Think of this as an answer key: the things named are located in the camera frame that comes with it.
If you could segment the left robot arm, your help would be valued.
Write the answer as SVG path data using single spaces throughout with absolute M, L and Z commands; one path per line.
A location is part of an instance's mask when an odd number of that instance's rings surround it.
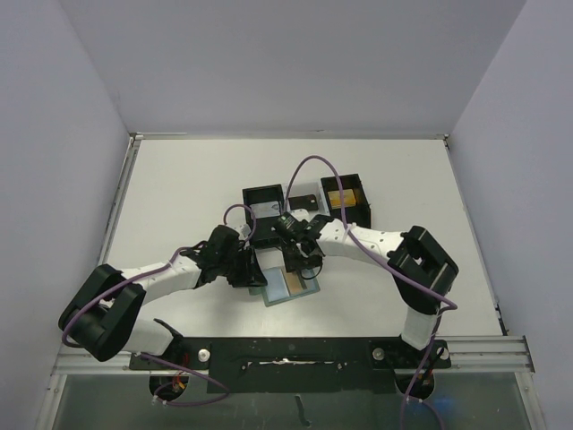
M 183 354 L 180 333 L 159 319 L 142 319 L 140 310 L 219 278 L 233 288 L 268 284 L 254 249 L 224 225 L 216 226 L 208 240 L 176 249 L 166 262 L 124 270 L 101 264 L 60 315 L 62 342 L 85 349 L 100 362 L 126 351 L 150 354 L 159 366 L 173 367 Z

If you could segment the green card holder wallet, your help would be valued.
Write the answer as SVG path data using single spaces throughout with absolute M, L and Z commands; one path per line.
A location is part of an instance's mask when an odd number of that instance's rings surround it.
M 268 285 L 249 287 L 251 297 L 259 297 L 265 306 L 271 307 L 309 296 L 320 291 L 318 275 L 321 268 L 287 272 L 285 267 L 274 267 L 262 271 Z

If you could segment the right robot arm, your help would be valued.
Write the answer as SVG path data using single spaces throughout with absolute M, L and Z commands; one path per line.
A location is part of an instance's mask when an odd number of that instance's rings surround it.
M 413 226 L 403 232 L 378 231 L 327 215 L 298 219 L 285 212 L 271 230 L 295 252 L 297 268 L 314 269 L 325 257 L 343 257 L 388 271 L 406 304 L 398 354 L 409 366 L 428 359 L 439 316 L 457 308 L 446 295 L 459 268 L 427 229 Z

